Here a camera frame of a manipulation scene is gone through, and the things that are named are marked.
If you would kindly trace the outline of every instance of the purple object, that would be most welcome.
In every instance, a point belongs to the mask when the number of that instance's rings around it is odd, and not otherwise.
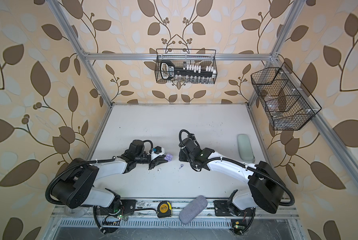
[[[173,156],[171,154],[167,153],[167,155],[164,157],[164,159],[170,162],[170,161],[172,161],[172,157]]]

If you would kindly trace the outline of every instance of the yellow tape measure label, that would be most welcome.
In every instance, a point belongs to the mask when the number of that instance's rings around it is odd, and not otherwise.
[[[159,210],[162,212],[162,213],[165,213],[168,211],[168,205],[167,204],[162,204],[159,208]]]

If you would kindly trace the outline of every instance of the black wire mesh basket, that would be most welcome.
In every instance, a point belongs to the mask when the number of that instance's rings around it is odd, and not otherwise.
[[[211,49],[158,48],[156,82],[215,84],[218,75],[215,54],[216,50]]]
[[[320,110],[321,106],[306,86],[295,86],[289,79],[290,68],[269,67],[251,74],[252,85],[274,130],[300,130]],[[311,106],[300,91],[312,97]]]

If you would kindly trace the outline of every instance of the tape measure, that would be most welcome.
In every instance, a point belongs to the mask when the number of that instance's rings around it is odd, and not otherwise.
[[[172,207],[168,201],[161,201],[157,206],[157,217],[171,217],[172,216]]]

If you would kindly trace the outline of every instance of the black tool holder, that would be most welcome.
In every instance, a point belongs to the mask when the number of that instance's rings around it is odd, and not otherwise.
[[[216,50],[156,49],[155,77],[157,83],[215,84]]]
[[[251,74],[252,85],[263,105],[273,130],[300,130],[320,110],[321,106],[302,81],[295,86],[289,79],[289,67],[265,68]],[[311,96],[317,106],[311,106],[301,94]]]

